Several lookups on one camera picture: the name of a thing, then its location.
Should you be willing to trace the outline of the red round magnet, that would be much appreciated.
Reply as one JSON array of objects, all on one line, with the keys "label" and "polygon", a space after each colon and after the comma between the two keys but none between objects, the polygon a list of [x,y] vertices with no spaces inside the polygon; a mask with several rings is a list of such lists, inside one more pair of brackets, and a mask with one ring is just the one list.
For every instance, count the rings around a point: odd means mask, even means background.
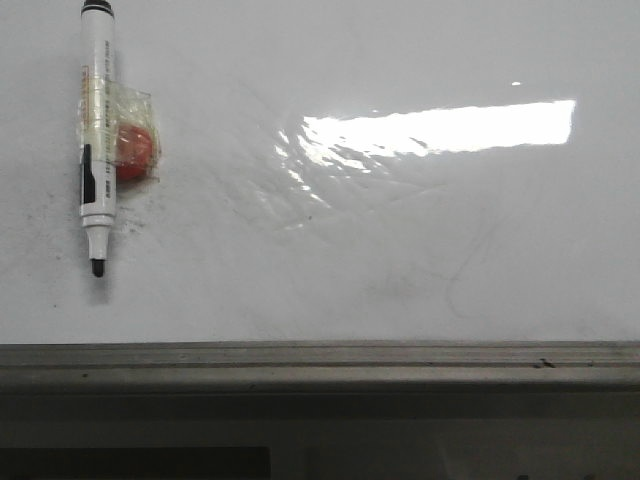
[{"label": "red round magnet", "polygon": [[118,181],[142,179],[150,169],[154,144],[149,131],[132,124],[121,124],[117,137],[116,178]]}]

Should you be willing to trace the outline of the clear adhesive tape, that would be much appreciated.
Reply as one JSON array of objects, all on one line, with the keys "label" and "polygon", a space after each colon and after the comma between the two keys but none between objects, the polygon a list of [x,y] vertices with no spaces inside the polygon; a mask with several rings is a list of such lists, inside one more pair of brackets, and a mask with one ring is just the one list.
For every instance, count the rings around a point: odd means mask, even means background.
[{"label": "clear adhesive tape", "polygon": [[119,182],[133,184],[155,178],[161,146],[151,95],[92,75],[89,68],[84,66],[78,103],[78,141],[80,145],[96,141],[106,150],[106,163],[113,166],[115,172],[118,129],[125,123],[149,131],[154,144],[154,154],[150,169],[144,178]]}]

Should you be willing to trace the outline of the white black whiteboard marker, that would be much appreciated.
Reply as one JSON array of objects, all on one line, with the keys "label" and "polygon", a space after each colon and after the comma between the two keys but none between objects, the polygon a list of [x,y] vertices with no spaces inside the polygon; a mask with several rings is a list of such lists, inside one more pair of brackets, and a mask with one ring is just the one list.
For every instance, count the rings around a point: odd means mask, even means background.
[{"label": "white black whiteboard marker", "polygon": [[81,8],[82,82],[79,108],[80,221],[96,278],[105,274],[116,217],[115,15],[108,1]]}]

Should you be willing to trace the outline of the white whiteboard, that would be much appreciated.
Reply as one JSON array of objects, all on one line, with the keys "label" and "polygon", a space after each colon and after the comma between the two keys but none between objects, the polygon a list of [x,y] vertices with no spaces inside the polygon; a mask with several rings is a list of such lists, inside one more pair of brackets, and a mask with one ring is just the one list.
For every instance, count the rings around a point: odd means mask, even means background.
[{"label": "white whiteboard", "polygon": [[77,1],[1,5],[1,339],[635,340],[635,1],[117,1],[158,175],[103,278]]}]

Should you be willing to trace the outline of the grey aluminium whiteboard frame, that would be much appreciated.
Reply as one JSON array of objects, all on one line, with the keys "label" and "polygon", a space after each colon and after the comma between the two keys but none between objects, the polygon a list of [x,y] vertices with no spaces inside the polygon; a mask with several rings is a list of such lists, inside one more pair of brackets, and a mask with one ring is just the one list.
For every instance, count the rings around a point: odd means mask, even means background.
[{"label": "grey aluminium whiteboard frame", "polygon": [[635,341],[16,344],[5,394],[351,394],[639,386]]}]

